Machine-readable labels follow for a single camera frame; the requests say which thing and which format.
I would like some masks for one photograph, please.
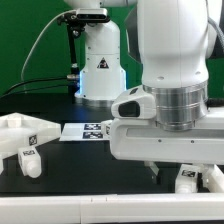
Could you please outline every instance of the black cable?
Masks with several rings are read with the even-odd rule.
[[[224,98],[209,98],[207,107],[224,107]]]
[[[74,42],[73,30],[70,25],[67,25],[67,33],[68,33],[68,42],[70,49],[70,59],[71,59],[71,74],[77,74],[77,67],[74,68],[74,65],[77,65],[77,56],[76,56],[76,47]]]
[[[59,87],[65,87],[65,86],[67,87],[68,85],[55,85],[55,86],[47,86],[47,87],[42,87],[42,88],[34,88],[34,89],[22,90],[22,91],[17,91],[17,92],[13,92],[13,93],[3,94],[2,96],[0,96],[0,99],[3,99],[5,97],[7,97],[7,96],[20,94],[20,93],[26,93],[26,92],[31,92],[31,91],[38,91],[38,90],[43,90],[43,89],[53,89],[53,88],[59,88]]]
[[[61,76],[61,77],[57,77],[57,78],[44,78],[44,79],[31,79],[31,80],[28,80],[28,81],[25,81],[25,82],[20,82],[20,83],[17,83],[15,84],[14,86],[10,87],[7,91],[5,91],[3,93],[3,95],[6,95],[6,94],[9,94],[12,90],[20,87],[20,86],[24,86],[26,84],[29,84],[29,83],[34,83],[34,82],[49,82],[49,81],[58,81],[58,80],[67,80],[67,77],[65,76]]]

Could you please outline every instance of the white cylinder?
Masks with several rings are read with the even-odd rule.
[[[101,0],[64,0],[73,9],[100,8]]]
[[[103,7],[123,7],[136,4],[137,0],[103,0]]]
[[[182,88],[208,79],[207,16],[205,0],[138,2],[143,85]]]
[[[27,175],[32,178],[37,178],[41,175],[41,167],[39,161],[30,161],[26,165]]]
[[[176,189],[177,194],[191,194],[192,193],[192,188],[188,185],[180,185]]]

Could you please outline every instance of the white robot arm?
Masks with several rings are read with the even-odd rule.
[[[208,3],[138,1],[142,86],[123,93],[112,106],[116,158],[224,163],[223,109],[207,108],[205,64],[216,40],[208,17],[219,22],[222,1]]]
[[[74,9],[98,12],[104,1],[65,0]],[[85,67],[80,72],[76,100],[96,107],[111,106],[126,90],[126,72],[120,65],[120,30],[112,21],[85,27]]]
[[[64,0],[72,8],[123,7],[136,4],[137,0]]]

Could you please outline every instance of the white object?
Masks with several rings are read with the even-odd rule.
[[[223,208],[223,193],[1,198],[0,223],[224,220]]]
[[[18,159],[24,176],[37,178],[41,175],[41,158],[34,146],[19,148]]]
[[[2,174],[3,171],[4,171],[3,159],[2,156],[0,155],[0,175]]]
[[[224,164],[224,108],[211,108],[192,130],[171,132],[155,120],[115,119],[110,147],[117,159]]]
[[[122,118],[123,116],[121,116],[119,108],[122,106],[127,107],[129,103],[132,104],[133,102],[135,102],[136,105],[132,109],[139,110],[138,119],[152,119],[156,116],[155,98],[152,94],[146,93],[142,89],[142,86],[123,92],[112,105],[112,115],[116,118]],[[128,108],[128,110],[127,113],[132,113],[130,108]]]
[[[204,165],[203,186],[213,193],[224,193],[224,174],[217,165]]]
[[[100,0],[64,0],[74,9],[101,7]],[[86,64],[80,72],[80,90],[75,94],[91,106],[111,106],[126,90],[126,72],[120,65],[120,30],[112,21],[85,27]]]
[[[100,123],[66,123],[60,141],[105,141]]]
[[[60,124],[14,113],[0,117],[2,159],[18,153],[18,148],[41,145],[59,138]]]
[[[22,118],[19,114],[9,115],[7,118],[9,128],[20,128],[22,125]]]
[[[145,167],[148,167],[151,169],[151,171],[153,172],[153,178],[154,176],[157,177],[159,175],[159,167],[154,163],[154,162],[150,162],[150,161],[145,161],[144,162]]]
[[[123,7],[136,4],[137,0],[102,0],[102,7]]]
[[[197,193],[200,167],[182,164],[175,182],[176,193]]]
[[[138,1],[143,85],[182,88],[208,80],[207,16],[205,0]]]
[[[108,121],[102,121],[101,122],[101,132],[103,135],[110,137],[110,126],[111,126],[112,120]]]

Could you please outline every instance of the white plastic block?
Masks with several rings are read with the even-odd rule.
[[[0,155],[0,175],[2,174],[3,170],[4,170],[3,159],[2,156]]]
[[[106,136],[110,136],[110,126],[112,120],[102,121],[101,122],[101,133]]]
[[[176,193],[196,193],[198,191],[197,180],[200,167],[192,165],[181,165],[177,175],[175,192]]]
[[[223,208],[223,193],[0,198],[0,223],[214,221]]]
[[[9,128],[20,128],[22,126],[22,116],[20,114],[11,114],[7,118]]]
[[[203,171],[203,186],[212,193],[224,193],[224,174],[217,165],[210,165]]]
[[[19,113],[0,117],[2,159],[18,153],[18,148],[37,146],[61,136],[60,124]]]
[[[41,175],[41,158],[34,146],[20,148],[18,159],[24,176],[37,178]]]

